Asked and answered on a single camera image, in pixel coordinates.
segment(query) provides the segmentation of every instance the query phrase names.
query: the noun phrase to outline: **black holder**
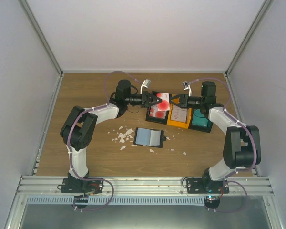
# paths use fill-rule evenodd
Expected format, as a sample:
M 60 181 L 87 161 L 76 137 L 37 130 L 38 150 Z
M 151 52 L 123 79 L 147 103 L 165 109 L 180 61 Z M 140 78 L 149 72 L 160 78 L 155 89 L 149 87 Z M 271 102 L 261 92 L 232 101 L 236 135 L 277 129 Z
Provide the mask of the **black holder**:
M 61 187 L 62 193 L 93 193 L 99 194 L 103 190 L 103 181 L 102 180 L 91 180 L 85 181 L 73 177 L 68 173 L 68 178 L 62 180 L 62 185 L 58 185 L 57 188 Z
M 133 139 L 133 144 L 137 146 L 142 146 L 141 144 L 136 144 L 135 140 L 137 139 L 137 133 L 138 133 L 138 127 L 135 129 L 135 134 L 134 134 L 134 139 Z M 164 130 L 161 130 L 161 135 L 160 135 L 160 144 L 158 146 L 148 146 L 148 147 L 156 147 L 156 148 L 163 148 L 163 142 L 166 141 L 166 137 L 164 136 Z

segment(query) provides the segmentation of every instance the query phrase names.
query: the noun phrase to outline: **aluminum frame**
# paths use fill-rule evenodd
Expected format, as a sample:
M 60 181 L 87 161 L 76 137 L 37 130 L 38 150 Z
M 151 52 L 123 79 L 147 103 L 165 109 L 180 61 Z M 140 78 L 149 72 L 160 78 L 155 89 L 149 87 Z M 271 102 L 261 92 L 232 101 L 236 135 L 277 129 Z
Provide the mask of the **aluminum frame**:
M 70 198 L 73 195 L 61 193 L 57 189 L 57 185 L 62 184 L 65 177 L 41 177 L 41 176 L 23 176 L 20 179 L 19 186 L 16 192 L 15 200 L 11 207 L 11 211 L 6 223 L 7 229 L 18 229 L 25 214 L 25 207 L 27 200 L 31 197 L 45 196 L 49 197 L 46 203 L 57 204 L 57 197 Z M 182 205 L 191 205 L 186 202 L 189 198 L 204 197 L 205 194 L 188 194 L 186 188 L 182 187 L 182 177 L 103 177 L 112 182 L 115 188 L 114 196 L 117 198 L 157 198 L 165 197 L 165 199 L 178 199 L 183 201 Z M 242 184 L 249 196 L 263 196 L 268 202 L 265 202 L 268 217 L 271 226 L 274 229 L 280 229 L 280 220 L 276 214 L 275 205 L 267 204 L 273 201 L 273 191 L 267 177 L 232 177 L 228 180 L 235 180 Z M 243 189 L 237 184 L 231 183 L 229 185 L 230 193 L 225 196 L 243 196 L 245 195 Z M 92 196 L 92 198 L 108 198 L 112 193 L 111 187 L 104 184 L 103 193 Z M 59 204 L 70 204 L 68 201 Z

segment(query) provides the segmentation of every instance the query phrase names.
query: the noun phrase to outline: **metal bracket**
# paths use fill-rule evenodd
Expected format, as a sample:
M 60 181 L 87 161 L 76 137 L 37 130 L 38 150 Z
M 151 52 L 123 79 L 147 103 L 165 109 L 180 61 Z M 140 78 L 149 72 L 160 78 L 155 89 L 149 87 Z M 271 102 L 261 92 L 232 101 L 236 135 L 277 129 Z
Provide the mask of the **metal bracket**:
M 221 194 L 221 190 L 219 187 L 221 187 L 224 191 L 224 194 L 229 193 L 229 186 L 223 187 L 222 181 L 214 181 L 213 187 L 210 188 L 210 191 L 207 192 L 204 188 L 202 178 L 188 178 L 186 179 L 186 187 L 187 187 L 187 193 L 200 193 L 200 194 Z

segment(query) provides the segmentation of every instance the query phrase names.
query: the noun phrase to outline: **red and white box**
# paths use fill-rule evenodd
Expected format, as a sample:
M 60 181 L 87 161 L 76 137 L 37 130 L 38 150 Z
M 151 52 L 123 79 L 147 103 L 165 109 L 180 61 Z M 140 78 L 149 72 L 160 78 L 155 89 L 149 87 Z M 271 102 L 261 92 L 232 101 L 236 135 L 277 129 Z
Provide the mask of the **red and white box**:
M 158 111 L 169 111 L 170 110 L 170 95 L 168 93 L 157 93 L 157 97 L 162 99 L 162 102 L 157 104 Z

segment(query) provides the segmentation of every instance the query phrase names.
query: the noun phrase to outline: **enclosure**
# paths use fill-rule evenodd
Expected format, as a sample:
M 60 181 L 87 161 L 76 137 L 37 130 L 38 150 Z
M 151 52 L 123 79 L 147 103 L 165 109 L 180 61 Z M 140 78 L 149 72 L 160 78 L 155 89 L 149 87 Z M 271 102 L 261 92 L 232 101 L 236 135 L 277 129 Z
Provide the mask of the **enclosure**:
M 181 180 L 223 158 L 225 132 L 149 122 L 146 109 L 129 106 L 98 124 L 87 148 L 89 175 L 112 182 L 114 194 L 104 183 L 85 209 L 112 201 L 74 211 L 76 195 L 57 188 L 70 168 L 60 131 L 74 106 L 105 104 L 120 80 L 140 90 L 122 72 L 104 86 L 117 70 L 171 94 L 184 93 L 184 81 L 224 81 L 228 91 L 216 81 L 217 102 L 231 96 L 227 110 L 260 131 L 261 163 L 227 179 L 246 192 L 230 183 L 218 212 L 205 209 L 208 195 L 189 193 Z M 192 95 L 201 87 L 192 84 Z M 119 137 L 136 128 L 163 130 L 163 148 Z M 0 1 L 0 228 L 218 223 L 286 228 L 286 1 Z

